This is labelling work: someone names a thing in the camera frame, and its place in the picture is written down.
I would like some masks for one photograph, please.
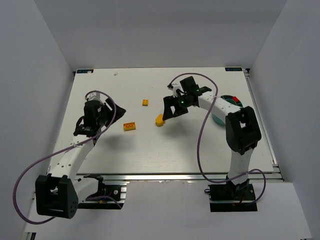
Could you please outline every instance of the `wire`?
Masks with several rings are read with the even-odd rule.
[[[205,115],[204,120],[203,120],[203,122],[202,122],[201,129],[200,129],[200,133],[199,133],[199,137],[198,137],[198,141],[197,141],[197,144],[196,144],[196,159],[197,159],[197,162],[198,162],[198,167],[199,167],[199,170],[200,170],[201,175],[204,177],[205,180],[207,180],[207,181],[210,182],[210,183],[213,183],[213,184],[224,184],[224,183],[230,182],[230,181],[232,181],[232,180],[235,180],[235,179],[237,179],[237,178],[240,178],[240,177],[242,177],[242,176],[244,176],[244,175],[251,174],[251,173],[253,173],[253,172],[259,172],[259,173],[261,173],[262,176],[263,176],[263,189],[262,189],[262,192],[261,192],[261,194],[259,195],[259,197],[256,198],[256,200],[254,200],[254,201],[252,201],[252,202],[250,202],[250,203],[248,203],[248,204],[254,204],[254,203],[256,203],[256,202],[262,197],[262,195],[264,194],[264,192],[265,192],[265,190],[266,190],[266,185],[267,185],[266,176],[265,176],[264,172],[261,171],[260,169],[255,168],[255,169],[252,169],[252,170],[250,170],[250,171],[248,171],[248,172],[243,172],[243,173],[241,173],[241,174],[239,174],[239,175],[237,175],[237,176],[228,178],[228,179],[226,179],[226,180],[220,180],[220,181],[211,180],[211,179],[209,179],[209,178],[205,175],[205,173],[204,173],[204,171],[203,171],[203,169],[202,169],[202,167],[201,167],[201,162],[200,162],[200,142],[201,142],[201,137],[202,137],[202,134],[203,134],[203,131],[204,131],[204,128],[205,128],[207,119],[208,119],[209,115],[211,114],[211,111],[212,111],[212,109],[213,109],[213,107],[214,107],[214,105],[215,105],[215,103],[216,103],[217,97],[218,97],[218,85],[217,85],[211,78],[209,78],[208,76],[203,75],[203,74],[201,74],[201,73],[197,73],[197,72],[186,72],[186,73],[179,74],[179,75],[176,76],[174,79],[172,79],[172,81],[170,82],[170,84],[172,84],[177,78],[179,78],[179,77],[181,77],[181,76],[184,76],[184,75],[198,75],[198,76],[204,77],[205,79],[207,79],[207,80],[209,80],[211,83],[213,83],[213,85],[215,86],[215,94],[214,94],[214,97],[213,97],[213,101],[212,101],[211,106],[210,106],[210,108],[209,108],[209,110],[208,110],[207,114]]]
[[[119,207],[119,209],[122,209],[121,205],[114,198],[110,196],[94,196],[94,197],[88,197],[86,200],[90,201],[90,200],[99,200],[99,199],[109,199],[113,201]]]
[[[61,154],[61,153],[63,153],[63,152],[66,152],[66,151],[69,151],[69,150],[71,150],[71,149],[74,149],[74,148],[77,147],[77,146],[83,145],[83,144],[85,144],[85,143],[87,143],[87,142],[89,142],[89,141],[91,141],[91,140],[93,140],[93,139],[98,138],[100,135],[104,134],[104,133],[108,130],[108,128],[111,126],[111,124],[114,122],[114,120],[115,120],[115,118],[116,118],[117,107],[116,107],[116,104],[115,104],[115,102],[113,101],[113,99],[112,99],[108,94],[106,94],[106,93],[104,93],[104,92],[102,92],[102,91],[99,91],[99,90],[89,91],[89,92],[85,95],[85,98],[86,98],[89,94],[91,94],[91,93],[100,93],[100,94],[102,94],[102,95],[104,95],[104,96],[106,96],[107,98],[110,99],[110,101],[112,102],[113,107],[114,107],[114,113],[113,113],[112,119],[111,119],[110,123],[108,124],[108,126],[107,126],[103,131],[101,131],[100,133],[98,133],[97,135],[95,135],[95,136],[93,136],[93,137],[90,137],[90,138],[88,138],[88,139],[86,139],[86,140],[84,140],[84,141],[81,141],[81,142],[79,142],[79,143],[77,143],[77,144],[73,144],[73,145],[71,145],[71,146],[68,146],[68,147],[66,147],[66,148],[64,148],[64,149],[62,149],[62,150],[56,151],[56,152],[54,152],[54,153],[51,153],[51,154],[49,154],[48,156],[45,156],[45,157],[43,157],[43,158],[40,158],[39,160],[35,161],[35,162],[32,163],[30,166],[28,166],[28,167],[20,174],[20,176],[18,177],[18,179],[16,180],[16,182],[15,182],[15,184],[14,184],[13,194],[12,194],[12,201],[13,201],[13,206],[14,206],[15,211],[18,213],[18,215],[20,216],[20,218],[22,218],[22,219],[23,219],[25,222],[27,222],[28,224],[33,224],[33,225],[45,224],[45,223],[51,221],[52,219],[54,219],[55,217],[50,217],[50,218],[48,218],[48,219],[46,219],[46,220],[44,220],[44,221],[32,221],[32,220],[28,219],[27,217],[25,217],[25,216],[23,215],[23,213],[20,211],[20,209],[19,209],[19,207],[18,207],[18,204],[17,204],[17,189],[18,189],[18,185],[19,185],[21,179],[23,178],[23,176],[24,176],[32,167],[34,167],[35,165],[43,162],[44,160],[47,160],[47,159],[49,159],[49,158],[51,158],[51,157],[53,157],[53,156],[55,156],[55,155],[58,155],[58,154]]]

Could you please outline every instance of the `white table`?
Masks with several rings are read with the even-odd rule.
[[[259,194],[263,184],[253,184]],[[268,183],[257,212],[210,212],[206,182],[131,182],[121,210],[78,209],[27,224],[35,240],[299,240],[311,234],[292,183]],[[33,203],[29,218],[47,219]]]
[[[93,73],[75,75],[55,151],[70,145],[76,121],[83,115],[85,94],[100,90],[127,112],[100,137],[83,162],[80,174],[198,173],[196,143],[206,111],[190,107],[188,114],[169,119],[162,127],[155,125],[156,117],[164,110],[163,97],[172,94],[167,89],[168,83],[186,72],[207,75],[217,83],[219,96],[234,95],[244,107],[254,107],[242,71],[226,72],[223,67],[94,69]],[[200,87],[207,86],[215,92],[207,79],[200,76],[194,79]],[[142,106],[143,99],[149,100],[149,106]],[[135,122],[136,130],[124,132],[123,124],[130,122]],[[200,157],[205,172],[226,173],[229,170],[231,150],[225,128],[212,118],[208,119],[202,135]],[[60,159],[61,155],[53,157],[51,166]],[[273,171],[264,135],[253,152],[252,168]]]

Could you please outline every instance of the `purple cable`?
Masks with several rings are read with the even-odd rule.
[[[203,169],[202,169],[202,167],[201,167],[201,163],[200,163],[200,142],[201,142],[201,137],[202,137],[203,131],[204,131],[204,129],[205,129],[205,125],[206,125],[207,119],[208,119],[208,117],[209,117],[209,115],[210,115],[210,113],[211,113],[211,111],[212,111],[212,109],[213,109],[213,107],[214,107],[214,105],[215,105],[215,103],[216,103],[217,97],[218,97],[218,85],[217,85],[211,78],[209,78],[208,76],[203,75],[203,74],[201,74],[201,73],[197,73],[197,72],[186,72],[186,73],[182,73],[182,74],[176,76],[176,77],[170,82],[170,84],[172,84],[172,83],[174,82],[174,80],[176,80],[177,78],[179,78],[179,77],[181,77],[181,76],[184,76],[184,75],[198,75],[198,76],[204,77],[204,78],[208,79],[211,83],[213,83],[213,85],[215,86],[214,99],[213,99],[213,101],[212,101],[212,103],[211,103],[211,106],[210,106],[208,112],[206,113],[206,115],[205,115],[205,117],[204,117],[203,123],[202,123],[202,125],[201,125],[201,129],[200,129],[198,141],[197,141],[197,144],[196,144],[196,159],[197,159],[197,162],[198,162],[198,167],[199,167],[199,170],[200,170],[201,175],[204,177],[205,180],[207,180],[207,181],[210,182],[210,183],[213,183],[213,184],[224,184],[224,183],[230,182],[230,181],[232,181],[232,180],[235,180],[235,179],[237,179],[237,178],[240,178],[240,177],[242,177],[242,176],[244,176],[244,175],[251,174],[251,173],[253,173],[253,172],[259,172],[259,173],[261,173],[262,176],[263,176],[263,189],[262,189],[262,192],[261,192],[261,194],[256,198],[256,200],[254,200],[254,201],[252,201],[252,202],[250,202],[250,203],[248,203],[248,204],[254,204],[254,203],[256,203],[259,199],[261,199],[262,195],[264,194],[264,192],[265,192],[265,190],[266,190],[266,185],[267,185],[266,175],[265,175],[264,172],[261,171],[260,169],[255,168],[255,169],[252,169],[252,170],[250,170],[250,171],[248,171],[248,172],[243,172],[243,173],[241,173],[241,174],[239,174],[239,175],[237,175],[237,176],[231,177],[231,178],[226,179],[226,180],[220,180],[220,181],[211,180],[211,179],[209,179],[209,178],[205,175],[205,173],[204,173],[204,171],[203,171]]]
[[[88,197],[86,200],[99,200],[99,199],[110,199],[113,201],[120,209],[122,209],[121,205],[112,197],[110,196],[94,196],[94,197]]]
[[[50,218],[48,218],[47,220],[44,220],[44,221],[32,221],[32,220],[29,220],[28,218],[26,218],[26,217],[23,215],[23,213],[20,211],[20,209],[19,209],[19,207],[18,207],[18,204],[17,204],[17,189],[18,189],[18,185],[19,185],[21,179],[22,179],[23,176],[27,173],[27,171],[29,171],[29,170],[30,170],[32,167],[34,167],[35,165],[43,162],[44,160],[47,160],[47,159],[49,159],[49,158],[51,158],[51,157],[53,157],[53,156],[55,156],[55,155],[58,155],[58,154],[61,154],[61,153],[63,153],[63,152],[66,152],[66,151],[69,151],[69,150],[71,150],[71,149],[74,149],[74,148],[77,147],[77,146],[83,145],[83,144],[85,144],[85,143],[87,143],[87,142],[89,142],[89,141],[91,141],[91,140],[99,137],[100,135],[104,134],[104,133],[108,130],[108,128],[111,126],[111,124],[114,122],[114,120],[115,120],[115,118],[116,118],[117,107],[116,107],[116,104],[115,104],[115,102],[113,101],[113,99],[112,99],[108,94],[106,94],[106,93],[104,93],[104,92],[102,92],[102,91],[99,91],[99,90],[89,91],[89,92],[85,95],[85,98],[87,98],[87,96],[88,96],[89,94],[91,94],[91,93],[100,93],[100,94],[106,96],[107,98],[109,98],[109,99],[111,100],[111,102],[112,102],[112,104],[113,104],[113,107],[114,107],[114,113],[113,113],[112,119],[111,119],[109,125],[108,125],[103,131],[101,131],[100,133],[98,133],[97,135],[95,135],[95,136],[93,136],[93,137],[90,137],[90,138],[88,138],[88,139],[86,139],[86,140],[84,140],[84,141],[81,141],[81,142],[79,142],[79,143],[77,143],[77,144],[68,146],[68,147],[66,147],[66,148],[64,148],[64,149],[62,149],[62,150],[60,150],[60,151],[56,151],[56,152],[54,152],[54,153],[51,153],[51,154],[49,154],[48,156],[45,156],[45,157],[43,157],[43,158],[35,161],[34,163],[32,163],[30,166],[28,166],[28,167],[20,174],[20,176],[19,176],[18,179],[16,180],[15,185],[14,185],[14,188],[13,188],[12,201],[13,201],[13,206],[14,206],[15,211],[18,213],[18,215],[20,216],[20,218],[22,218],[22,219],[23,219],[25,222],[27,222],[28,224],[34,224],[34,225],[45,224],[45,223],[51,221],[52,219],[54,219],[55,217],[50,217]]]

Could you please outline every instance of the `purple cable sleeve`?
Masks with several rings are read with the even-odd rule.
[[[30,166],[28,166],[28,167],[20,174],[20,176],[19,176],[18,179],[16,180],[15,185],[14,185],[14,188],[13,188],[12,201],[13,201],[13,206],[14,206],[15,211],[18,213],[18,215],[20,216],[20,218],[22,218],[22,219],[23,219],[25,222],[27,222],[28,224],[34,224],[34,225],[45,224],[45,223],[51,221],[52,219],[54,219],[55,217],[50,217],[50,218],[48,218],[47,220],[44,220],[44,221],[32,221],[32,220],[29,220],[27,217],[25,217],[25,216],[23,215],[23,213],[20,211],[20,209],[19,209],[19,207],[18,207],[18,204],[17,204],[17,189],[18,189],[18,185],[19,185],[21,179],[23,178],[23,176],[24,176],[32,167],[34,167],[35,165],[43,162],[44,160],[47,160],[47,159],[49,159],[49,158],[51,158],[51,157],[53,157],[53,156],[55,156],[55,155],[58,155],[58,154],[61,154],[61,153],[63,153],[63,152],[66,152],[66,151],[69,151],[69,150],[71,150],[71,149],[74,149],[76,146],[83,145],[83,144],[85,144],[85,143],[87,143],[87,142],[89,142],[89,141],[91,141],[91,140],[99,137],[100,135],[104,134],[104,133],[108,130],[108,128],[111,126],[111,124],[114,122],[114,120],[115,120],[115,118],[116,118],[117,107],[116,107],[116,104],[115,104],[115,102],[113,101],[113,99],[112,99],[108,94],[106,94],[106,93],[104,93],[104,92],[102,92],[102,91],[99,91],[99,90],[89,91],[89,92],[85,95],[85,98],[86,98],[89,94],[91,94],[91,93],[100,93],[100,94],[106,96],[107,98],[109,98],[109,99],[111,100],[111,102],[112,102],[112,104],[113,104],[113,107],[114,107],[114,113],[113,113],[112,119],[111,119],[109,125],[108,125],[103,131],[101,131],[100,133],[98,133],[97,135],[95,135],[95,136],[93,136],[93,137],[90,137],[90,138],[88,138],[88,139],[86,139],[86,140],[84,140],[84,141],[81,141],[81,142],[79,142],[79,143],[77,143],[77,144],[68,146],[68,147],[66,147],[66,148],[64,148],[64,149],[62,149],[62,150],[56,151],[56,152],[54,152],[54,153],[51,153],[51,154],[49,154],[48,156],[45,156],[45,157],[43,157],[43,158],[40,158],[39,160],[35,161],[35,162],[32,163]]]
[[[200,142],[201,142],[201,137],[202,137],[203,131],[204,131],[204,129],[205,129],[205,125],[206,125],[207,119],[208,119],[208,117],[209,117],[209,115],[210,115],[210,113],[211,113],[211,111],[212,111],[212,109],[213,109],[213,107],[214,107],[214,105],[215,105],[215,103],[216,103],[216,100],[217,100],[217,96],[218,96],[218,85],[217,85],[211,78],[209,78],[208,76],[203,75],[203,74],[201,74],[201,73],[197,73],[197,72],[186,72],[186,73],[182,73],[182,74],[176,76],[176,77],[170,82],[170,84],[172,84],[177,78],[179,78],[179,77],[181,77],[181,76],[184,76],[184,75],[198,75],[198,76],[204,77],[204,78],[208,79],[211,83],[213,83],[213,85],[215,86],[214,99],[213,99],[213,101],[212,101],[212,103],[211,103],[211,106],[210,106],[208,112],[206,113],[206,115],[205,115],[205,117],[204,117],[203,123],[202,123],[202,125],[201,125],[201,129],[200,129],[198,141],[197,141],[197,144],[196,144],[196,159],[197,159],[197,162],[198,162],[198,167],[199,167],[199,170],[200,170],[201,175],[204,177],[204,179],[206,179],[206,180],[207,180],[208,182],[210,182],[210,183],[213,183],[213,184],[223,184],[223,183],[227,183],[227,182],[230,182],[230,181],[232,181],[232,180],[235,180],[235,179],[237,179],[237,178],[240,178],[240,177],[242,177],[242,176],[244,176],[244,175],[251,174],[251,173],[253,173],[253,172],[260,172],[260,173],[262,174],[262,176],[263,176],[263,189],[262,189],[262,192],[261,192],[261,194],[259,195],[259,197],[256,198],[256,200],[254,200],[253,202],[250,202],[250,203],[248,203],[248,204],[256,203],[256,202],[262,197],[262,195],[264,194],[264,192],[265,192],[265,190],[266,190],[266,184],[267,184],[266,175],[265,175],[264,172],[261,171],[260,169],[255,168],[255,169],[252,169],[252,170],[250,170],[250,171],[248,171],[248,172],[243,172],[243,173],[241,173],[241,174],[239,174],[239,175],[237,175],[237,176],[231,177],[231,178],[226,179],[226,180],[220,180],[220,181],[211,180],[211,179],[209,179],[209,178],[205,175],[205,173],[204,173],[204,171],[203,171],[203,169],[202,169],[202,167],[201,167],[201,162],[200,162]]]
[[[112,197],[110,196],[94,196],[94,197],[89,197],[86,200],[90,201],[90,200],[99,200],[99,199],[110,199],[111,201],[113,201],[120,209],[122,209],[121,205],[114,200]]]

